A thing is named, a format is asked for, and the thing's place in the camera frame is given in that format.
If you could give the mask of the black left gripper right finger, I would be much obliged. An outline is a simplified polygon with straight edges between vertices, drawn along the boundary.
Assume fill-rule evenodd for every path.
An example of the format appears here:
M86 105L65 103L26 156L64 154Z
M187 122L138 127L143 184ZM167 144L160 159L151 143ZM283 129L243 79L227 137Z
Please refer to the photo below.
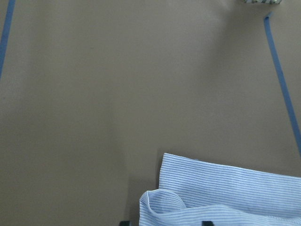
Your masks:
M202 226L212 226L211 221L202 221Z

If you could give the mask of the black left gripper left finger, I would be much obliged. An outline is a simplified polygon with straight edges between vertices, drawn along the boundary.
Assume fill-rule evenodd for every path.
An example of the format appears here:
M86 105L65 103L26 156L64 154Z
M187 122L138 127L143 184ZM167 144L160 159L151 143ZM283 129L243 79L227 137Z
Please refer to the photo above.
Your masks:
M130 226L130 221L121 221L119 226Z

